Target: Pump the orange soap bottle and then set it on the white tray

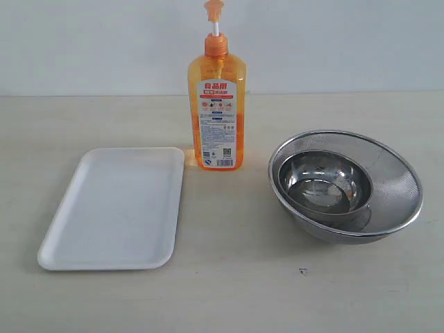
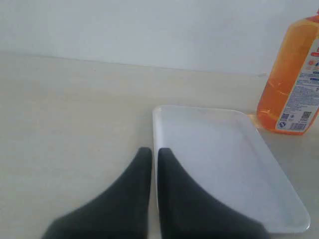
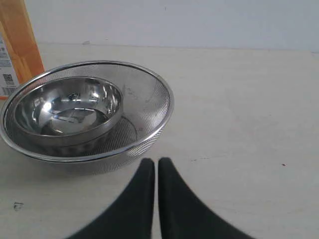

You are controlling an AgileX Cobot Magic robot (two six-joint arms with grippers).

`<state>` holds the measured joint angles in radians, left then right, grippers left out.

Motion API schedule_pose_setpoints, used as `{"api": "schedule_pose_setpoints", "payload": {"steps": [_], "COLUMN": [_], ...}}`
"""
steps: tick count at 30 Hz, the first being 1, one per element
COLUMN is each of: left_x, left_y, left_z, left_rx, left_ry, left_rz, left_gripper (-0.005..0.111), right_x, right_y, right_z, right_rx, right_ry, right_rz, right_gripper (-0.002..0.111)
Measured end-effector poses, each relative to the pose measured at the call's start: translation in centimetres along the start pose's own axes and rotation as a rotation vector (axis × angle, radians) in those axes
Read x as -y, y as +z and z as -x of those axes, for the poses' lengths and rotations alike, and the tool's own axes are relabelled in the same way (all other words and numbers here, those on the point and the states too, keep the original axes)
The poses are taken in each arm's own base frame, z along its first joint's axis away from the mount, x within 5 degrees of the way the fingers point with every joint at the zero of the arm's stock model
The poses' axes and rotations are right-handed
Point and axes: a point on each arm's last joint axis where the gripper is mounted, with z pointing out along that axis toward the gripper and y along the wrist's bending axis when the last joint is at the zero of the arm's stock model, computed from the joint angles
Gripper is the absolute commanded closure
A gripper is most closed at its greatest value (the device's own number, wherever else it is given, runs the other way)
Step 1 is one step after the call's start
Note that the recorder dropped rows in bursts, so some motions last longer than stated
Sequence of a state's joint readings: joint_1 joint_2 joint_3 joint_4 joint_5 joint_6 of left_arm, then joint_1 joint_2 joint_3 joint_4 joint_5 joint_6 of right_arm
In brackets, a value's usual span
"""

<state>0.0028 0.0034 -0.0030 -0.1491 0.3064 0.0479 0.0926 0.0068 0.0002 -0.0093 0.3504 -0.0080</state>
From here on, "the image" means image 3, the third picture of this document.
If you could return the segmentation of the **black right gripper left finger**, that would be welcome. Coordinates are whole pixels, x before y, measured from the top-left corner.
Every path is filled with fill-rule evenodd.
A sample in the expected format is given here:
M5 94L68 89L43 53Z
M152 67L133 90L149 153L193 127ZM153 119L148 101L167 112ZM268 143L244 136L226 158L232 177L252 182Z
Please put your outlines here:
M119 197L71 239L150 239L155 194L155 164L141 160Z

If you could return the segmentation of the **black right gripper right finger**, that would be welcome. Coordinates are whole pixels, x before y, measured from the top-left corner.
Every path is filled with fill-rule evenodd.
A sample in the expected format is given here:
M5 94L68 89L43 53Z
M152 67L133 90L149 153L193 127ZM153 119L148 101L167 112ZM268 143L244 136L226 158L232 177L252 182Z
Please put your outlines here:
M188 187L169 157L158 163L158 205L163 239L250 239L211 211Z

